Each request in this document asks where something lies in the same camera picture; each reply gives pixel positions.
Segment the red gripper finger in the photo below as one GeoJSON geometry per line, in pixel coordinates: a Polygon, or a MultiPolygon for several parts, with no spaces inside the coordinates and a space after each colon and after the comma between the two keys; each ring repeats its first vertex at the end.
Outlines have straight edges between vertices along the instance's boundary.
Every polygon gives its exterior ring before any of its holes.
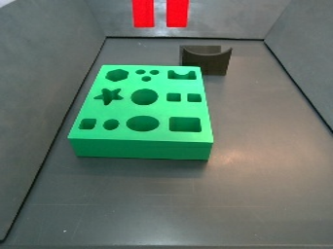
{"type": "Polygon", "coordinates": [[[153,26],[153,0],[132,0],[132,19],[137,28],[153,26]]]}
{"type": "Polygon", "coordinates": [[[165,0],[165,26],[185,27],[189,0],[165,0]]]}

